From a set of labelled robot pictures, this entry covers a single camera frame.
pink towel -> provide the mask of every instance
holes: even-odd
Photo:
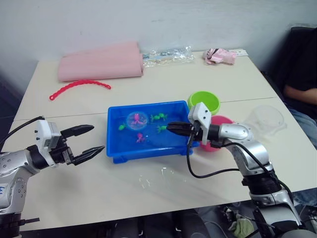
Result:
[[[59,63],[59,81],[107,79],[143,75],[143,56],[137,42],[64,56]]]

white table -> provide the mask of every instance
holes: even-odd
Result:
[[[277,175],[292,191],[317,187],[317,151],[248,57],[237,58],[234,66],[206,66],[196,58],[193,64],[146,68],[141,78],[105,80],[113,87],[110,91],[79,86],[50,102],[48,96],[63,85],[57,82],[56,70],[56,62],[38,64],[11,129],[39,115],[56,122],[61,130],[93,124],[94,130],[68,140],[77,155],[105,144],[109,106],[186,100],[194,91],[209,90],[222,101],[219,114],[235,121],[243,121],[258,105],[279,109],[287,129],[260,141]],[[146,88],[151,90],[140,94]],[[34,144],[33,131],[34,125],[23,128],[6,142],[3,151]],[[198,174],[236,168],[225,149],[209,153],[197,148],[191,160]],[[21,229],[79,225],[250,199],[241,179],[239,172],[193,178],[186,158],[178,155],[115,165],[103,151],[79,166],[47,168],[30,178],[22,218],[40,217],[41,221]]]
[[[57,80],[58,62],[39,62],[15,120],[106,113],[110,106],[187,100],[200,90],[215,93],[221,102],[276,97],[249,57],[238,57],[232,66],[211,66],[204,64],[202,52],[194,55],[193,63],[145,68],[142,77],[102,80],[111,90],[82,85],[54,101],[49,96],[66,85]]]

pink toy figure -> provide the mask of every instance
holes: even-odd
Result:
[[[225,49],[211,48],[203,53],[203,58],[207,64],[229,63],[234,64],[237,53]]]
[[[147,123],[147,121],[140,121],[140,115],[138,113],[134,114],[134,122],[132,122],[132,124],[144,125],[145,123]]]
[[[145,141],[145,138],[143,137],[143,134],[142,133],[138,133],[138,139],[137,139],[137,143],[140,143],[142,141]]]

